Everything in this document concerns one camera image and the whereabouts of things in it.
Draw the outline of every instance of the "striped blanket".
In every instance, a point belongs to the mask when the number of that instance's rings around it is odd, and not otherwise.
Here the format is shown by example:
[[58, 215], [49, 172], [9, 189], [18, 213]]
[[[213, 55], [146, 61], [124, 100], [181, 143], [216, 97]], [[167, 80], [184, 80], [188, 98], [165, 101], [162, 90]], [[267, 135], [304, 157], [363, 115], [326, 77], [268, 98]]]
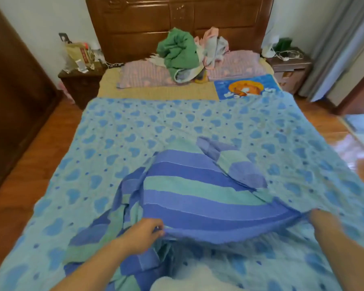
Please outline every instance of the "striped blanket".
[[122, 180], [112, 207], [70, 241], [64, 270], [71, 274], [142, 217], [161, 218], [165, 237], [147, 252], [128, 257], [107, 287], [149, 290], [172, 269], [172, 241], [221, 249], [303, 216], [269, 194], [262, 173], [235, 146], [206, 137], [196, 143], [179, 138]]

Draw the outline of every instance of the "wardrobe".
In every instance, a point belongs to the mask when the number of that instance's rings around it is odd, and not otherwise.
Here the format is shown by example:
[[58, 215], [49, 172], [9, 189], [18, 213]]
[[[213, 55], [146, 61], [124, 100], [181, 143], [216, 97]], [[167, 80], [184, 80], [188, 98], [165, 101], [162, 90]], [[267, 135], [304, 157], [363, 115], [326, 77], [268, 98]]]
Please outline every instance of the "wardrobe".
[[0, 185], [60, 99], [0, 12]]

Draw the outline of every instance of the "wooden headboard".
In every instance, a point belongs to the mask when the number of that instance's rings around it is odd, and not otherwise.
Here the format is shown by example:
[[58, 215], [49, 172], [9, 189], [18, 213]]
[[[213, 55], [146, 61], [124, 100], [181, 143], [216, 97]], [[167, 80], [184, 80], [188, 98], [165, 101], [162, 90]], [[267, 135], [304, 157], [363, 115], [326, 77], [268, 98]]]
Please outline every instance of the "wooden headboard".
[[260, 52], [274, 0], [86, 0], [107, 62], [149, 57], [170, 29], [215, 26], [230, 50]]

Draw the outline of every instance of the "gray curtain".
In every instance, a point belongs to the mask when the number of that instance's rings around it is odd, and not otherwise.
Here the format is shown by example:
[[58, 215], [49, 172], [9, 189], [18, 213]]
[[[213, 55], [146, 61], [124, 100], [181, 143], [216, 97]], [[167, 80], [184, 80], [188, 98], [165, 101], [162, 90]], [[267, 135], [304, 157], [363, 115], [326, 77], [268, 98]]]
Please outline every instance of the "gray curtain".
[[314, 68], [299, 95], [323, 98], [364, 47], [364, 0], [341, 0], [311, 57]]

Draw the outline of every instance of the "wooden nightstand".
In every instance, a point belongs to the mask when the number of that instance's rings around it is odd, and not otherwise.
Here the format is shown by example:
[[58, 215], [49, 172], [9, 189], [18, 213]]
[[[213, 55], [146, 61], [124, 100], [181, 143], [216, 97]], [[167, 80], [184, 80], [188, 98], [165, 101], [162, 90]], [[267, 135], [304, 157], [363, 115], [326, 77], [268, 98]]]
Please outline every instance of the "wooden nightstand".
[[87, 73], [81, 73], [78, 70], [73, 70], [71, 73], [61, 71], [58, 77], [62, 80], [77, 106], [83, 110], [90, 100], [97, 97], [105, 70], [105, 68], [89, 69]]
[[303, 53], [299, 48], [292, 47], [292, 50], [300, 51], [304, 57], [302, 59], [290, 59], [282, 61], [278, 57], [268, 58], [267, 62], [274, 70], [274, 77], [278, 81], [283, 91], [296, 94], [303, 82], [313, 68], [313, 60]]

